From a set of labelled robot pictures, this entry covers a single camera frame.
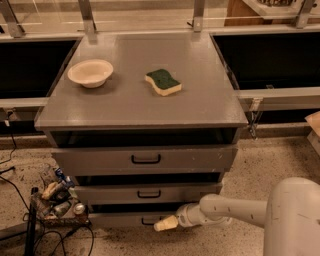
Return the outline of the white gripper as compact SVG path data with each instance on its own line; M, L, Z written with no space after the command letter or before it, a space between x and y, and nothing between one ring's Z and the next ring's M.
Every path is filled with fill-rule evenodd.
M154 224L157 232L175 229L178 225L187 228L198 226L202 223L203 214L198 203L185 204L181 206L175 215L170 215Z

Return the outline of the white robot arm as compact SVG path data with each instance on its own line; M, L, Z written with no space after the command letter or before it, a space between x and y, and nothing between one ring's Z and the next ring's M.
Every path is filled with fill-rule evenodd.
M320 185L299 177L279 182L266 201L208 194L179 207L154 229L218 227L233 219L264 230L263 256L320 256Z

